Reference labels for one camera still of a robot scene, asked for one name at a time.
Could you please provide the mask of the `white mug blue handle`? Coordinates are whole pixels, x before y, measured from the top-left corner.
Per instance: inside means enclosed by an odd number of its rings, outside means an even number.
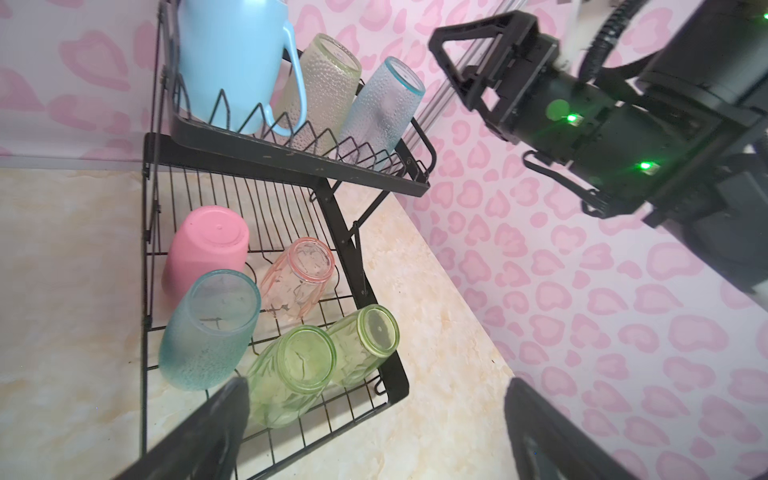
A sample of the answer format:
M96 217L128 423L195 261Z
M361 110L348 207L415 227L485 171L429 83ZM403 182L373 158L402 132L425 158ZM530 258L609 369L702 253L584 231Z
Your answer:
M182 1L178 32L179 71L193 116L244 135L271 127L289 137L306 123L303 71L285 1ZM287 127L270 107L284 52L300 100L298 118Z

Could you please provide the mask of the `green cup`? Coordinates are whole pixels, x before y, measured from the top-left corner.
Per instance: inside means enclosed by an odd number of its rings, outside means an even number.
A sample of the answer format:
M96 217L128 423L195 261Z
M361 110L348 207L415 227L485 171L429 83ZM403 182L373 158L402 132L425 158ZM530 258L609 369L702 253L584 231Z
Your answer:
M299 326L255 360L246 379L251 425L287 426L304 415L330 383L336 348L322 329Z
M328 330L328 335L336 349L331 382L344 388L361 383L397 350L400 342L395 317L378 304L347 315Z
M341 141L339 134L355 99L362 65L344 45L319 33L300 57L307 97L306 122L298 124L301 102L295 76L273 107L278 125L292 129L296 150L324 156Z

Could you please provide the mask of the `opaque pink plastic cup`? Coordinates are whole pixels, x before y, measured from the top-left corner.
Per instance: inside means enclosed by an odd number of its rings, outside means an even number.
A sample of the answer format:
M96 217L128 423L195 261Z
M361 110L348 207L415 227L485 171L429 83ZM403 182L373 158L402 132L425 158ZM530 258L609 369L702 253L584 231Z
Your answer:
M249 237L246 221L229 208L203 206L190 212L172 239L161 280L173 306L202 275L241 271Z

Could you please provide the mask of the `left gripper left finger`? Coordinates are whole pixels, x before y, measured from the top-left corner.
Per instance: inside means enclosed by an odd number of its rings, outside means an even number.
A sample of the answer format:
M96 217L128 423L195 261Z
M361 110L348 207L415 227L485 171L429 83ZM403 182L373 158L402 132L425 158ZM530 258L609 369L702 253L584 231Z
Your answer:
M249 417L249 390L229 380L120 479L229 479Z

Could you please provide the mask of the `clear pink plastic cup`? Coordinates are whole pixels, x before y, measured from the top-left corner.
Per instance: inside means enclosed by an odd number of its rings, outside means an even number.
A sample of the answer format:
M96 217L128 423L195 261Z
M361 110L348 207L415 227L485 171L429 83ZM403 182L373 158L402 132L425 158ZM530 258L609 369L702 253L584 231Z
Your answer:
M325 243L299 238L264 275L262 306L280 322L299 322L316 306L334 272L335 260Z

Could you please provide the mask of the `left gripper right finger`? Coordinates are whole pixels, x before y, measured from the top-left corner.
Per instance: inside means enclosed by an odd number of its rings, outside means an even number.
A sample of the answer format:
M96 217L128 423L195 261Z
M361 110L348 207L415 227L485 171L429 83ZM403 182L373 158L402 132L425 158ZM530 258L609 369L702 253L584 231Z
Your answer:
M633 479L533 387L514 377L504 416L520 479Z

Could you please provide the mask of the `teal textured cup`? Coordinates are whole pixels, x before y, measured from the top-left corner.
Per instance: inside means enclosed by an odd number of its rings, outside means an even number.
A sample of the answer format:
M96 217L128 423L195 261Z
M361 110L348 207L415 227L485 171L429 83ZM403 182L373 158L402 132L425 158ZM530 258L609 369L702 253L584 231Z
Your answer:
M174 310L158 366L185 391L210 389L229 378L245 354L261 311L261 294L247 275L229 269L204 274Z
M425 91L407 64L387 57L351 105L340 133L340 160L374 171L392 166L395 147Z

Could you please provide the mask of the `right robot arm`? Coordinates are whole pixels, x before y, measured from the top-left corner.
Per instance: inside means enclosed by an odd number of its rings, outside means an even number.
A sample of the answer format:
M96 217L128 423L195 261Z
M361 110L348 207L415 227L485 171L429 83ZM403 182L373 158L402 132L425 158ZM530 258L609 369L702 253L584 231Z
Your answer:
M576 1L563 39L519 10L436 29L464 106L524 165L607 219L651 206L733 287L767 302L767 5L705 1L660 49L606 66L639 1Z

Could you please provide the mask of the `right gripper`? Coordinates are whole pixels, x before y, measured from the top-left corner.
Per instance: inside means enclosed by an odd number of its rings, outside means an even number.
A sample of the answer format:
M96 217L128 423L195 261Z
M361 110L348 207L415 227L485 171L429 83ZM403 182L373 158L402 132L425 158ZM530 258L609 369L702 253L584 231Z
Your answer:
M447 43L476 51L456 64ZM640 93L611 71L588 83L555 68L556 39L520 10L437 28L428 47L470 111L499 137L520 140L550 165L584 180L635 180L660 174L660 127Z

